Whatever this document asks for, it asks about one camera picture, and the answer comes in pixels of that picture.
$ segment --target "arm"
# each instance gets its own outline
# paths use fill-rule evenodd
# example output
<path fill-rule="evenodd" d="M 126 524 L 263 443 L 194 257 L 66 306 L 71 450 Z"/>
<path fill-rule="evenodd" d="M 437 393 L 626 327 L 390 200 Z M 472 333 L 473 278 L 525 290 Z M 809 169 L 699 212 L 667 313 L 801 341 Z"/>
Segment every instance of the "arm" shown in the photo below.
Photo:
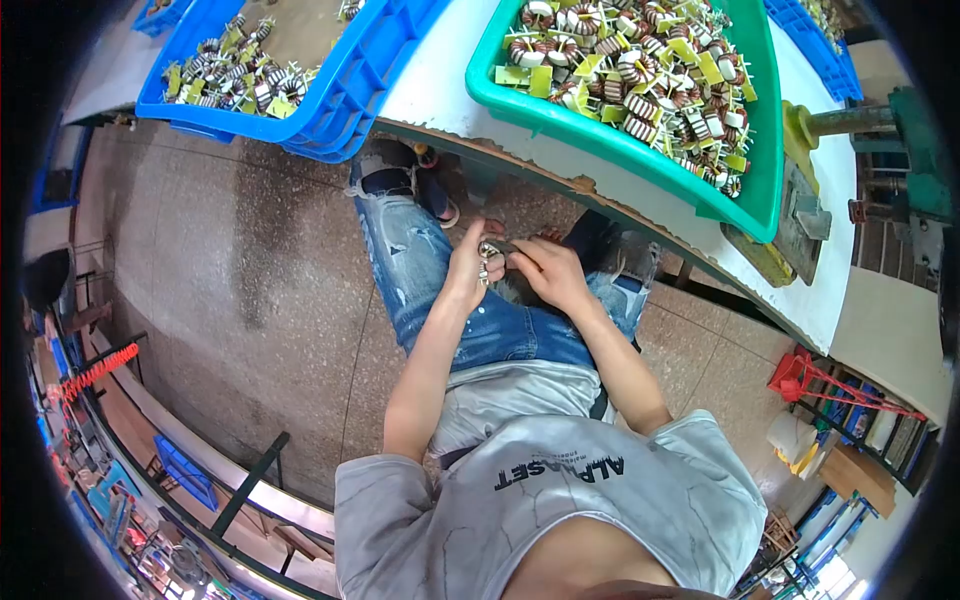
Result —
<path fill-rule="evenodd" d="M 576 252 L 546 240 L 515 240 L 520 269 L 540 297 L 563 310 L 583 336 L 613 406 L 635 432 L 649 435 L 672 421 L 657 378 L 587 288 Z"/>
<path fill-rule="evenodd" d="M 610 402 L 631 429 L 650 435 L 673 420 L 657 377 L 607 316 L 600 300 L 591 295 L 582 307 L 567 316 L 584 337 Z"/>
<path fill-rule="evenodd" d="M 480 282 L 483 219 L 474 221 L 450 256 L 446 282 L 427 315 L 417 342 L 387 403 L 383 421 L 383 453 L 406 456 L 418 463 L 437 428 L 444 406 L 446 381 L 460 344 L 467 316 L 480 304 L 487 286 Z M 487 264 L 489 281 L 504 274 L 502 256 Z"/>

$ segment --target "printed text on t-shirt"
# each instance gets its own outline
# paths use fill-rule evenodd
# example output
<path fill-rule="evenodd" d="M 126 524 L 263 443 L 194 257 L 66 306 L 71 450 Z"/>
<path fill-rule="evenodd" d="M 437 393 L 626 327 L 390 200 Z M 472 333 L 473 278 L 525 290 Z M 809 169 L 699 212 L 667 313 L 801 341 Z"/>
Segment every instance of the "printed text on t-shirt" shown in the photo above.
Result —
<path fill-rule="evenodd" d="M 525 465 L 521 463 L 510 469 L 512 477 L 509 479 L 507 478 L 507 471 L 501 470 L 498 474 L 498 482 L 493 486 L 493 489 L 499 492 L 518 481 L 543 475 L 548 469 L 551 472 L 559 472 L 562 469 L 571 475 L 576 475 L 584 483 L 594 483 L 597 480 L 597 473 L 600 474 L 601 480 L 610 479 L 611 474 L 622 475 L 623 457 L 620 456 L 614 460 L 607 456 L 598 461 L 592 461 L 584 467 L 583 471 L 580 471 L 575 465 L 567 465 L 559 461 L 530 461 Z"/>

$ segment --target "plastic bin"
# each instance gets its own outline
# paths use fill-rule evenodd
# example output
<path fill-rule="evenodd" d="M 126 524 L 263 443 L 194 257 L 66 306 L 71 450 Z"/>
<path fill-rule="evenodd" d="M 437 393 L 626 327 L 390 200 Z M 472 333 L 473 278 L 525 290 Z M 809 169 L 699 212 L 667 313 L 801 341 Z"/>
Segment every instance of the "plastic bin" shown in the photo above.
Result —
<path fill-rule="evenodd" d="M 153 0 L 147 0 L 143 10 L 131 25 L 131 29 L 150 37 L 157 37 L 168 29 L 177 27 L 177 23 L 180 23 L 180 19 L 191 4 L 193 0 L 173 0 L 163 9 L 147 16 L 147 10 L 154 5 Z"/>
<path fill-rule="evenodd" d="M 766 12 L 760 0 L 714 0 L 733 21 L 726 31 L 751 63 L 758 100 L 747 105 L 754 145 L 750 173 L 736 200 L 686 171 L 670 158 L 609 125 L 493 82 L 493 71 L 506 63 L 503 36 L 514 24 L 524 0 L 502 0 L 480 38 L 467 67 L 467 91 L 494 118 L 545 133 L 590 152 L 658 185 L 696 206 L 697 216 L 733 224 L 758 242 L 777 234 L 783 185 L 783 123 L 780 76 Z"/>
<path fill-rule="evenodd" d="M 763 0 L 763 6 L 770 18 L 780 25 L 804 53 L 806 61 L 820 76 L 833 100 L 863 100 L 860 80 L 856 77 L 846 43 L 839 42 L 843 53 L 837 55 L 830 40 L 797 0 Z"/>
<path fill-rule="evenodd" d="M 244 6 L 244 0 L 195 2 L 157 57 L 136 115 L 169 120 L 173 129 L 224 143 L 239 134 L 321 162 L 343 162 L 363 145 L 391 85 L 448 2 L 368 0 L 286 119 L 163 102 L 160 75 L 167 64 L 196 54 L 197 43 L 219 36 Z"/>

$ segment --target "hand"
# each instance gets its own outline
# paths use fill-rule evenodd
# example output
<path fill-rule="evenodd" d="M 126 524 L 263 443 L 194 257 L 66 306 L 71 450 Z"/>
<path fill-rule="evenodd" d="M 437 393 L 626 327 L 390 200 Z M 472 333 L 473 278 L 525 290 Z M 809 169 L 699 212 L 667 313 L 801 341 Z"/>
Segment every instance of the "hand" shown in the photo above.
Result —
<path fill-rule="evenodd" d="M 576 252 L 541 237 L 512 240 L 512 243 L 523 253 L 512 252 L 507 256 L 507 266 L 519 269 L 545 302 L 571 318 L 593 305 L 595 297 L 587 288 Z"/>
<path fill-rule="evenodd" d="M 446 281 L 438 300 L 449 301 L 452 305 L 464 309 L 468 315 L 480 304 L 487 286 L 480 282 L 480 265 L 483 257 L 478 251 L 480 242 L 491 237 L 502 239 L 503 225 L 494 219 L 478 217 L 473 220 L 464 239 L 450 255 L 450 265 L 446 271 Z M 496 254 L 487 261 L 487 280 L 490 283 L 503 278 L 505 260 L 502 254 Z"/>

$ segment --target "wooden board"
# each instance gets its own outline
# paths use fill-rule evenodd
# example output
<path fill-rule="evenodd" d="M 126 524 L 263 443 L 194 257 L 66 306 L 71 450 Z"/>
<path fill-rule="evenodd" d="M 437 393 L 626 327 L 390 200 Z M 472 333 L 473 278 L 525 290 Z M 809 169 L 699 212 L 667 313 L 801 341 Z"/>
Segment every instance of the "wooden board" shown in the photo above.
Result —
<path fill-rule="evenodd" d="M 263 41 L 263 51 L 280 66 L 295 61 L 303 69 L 311 69 L 326 60 L 333 41 L 347 27 L 337 20 L 340 0 L 266 0 L 247 2 L 240 10 L 247 17 L 244 31 L 256 29 L 257 21 L 269 15 L 276 19 L 270 35 Z"/>

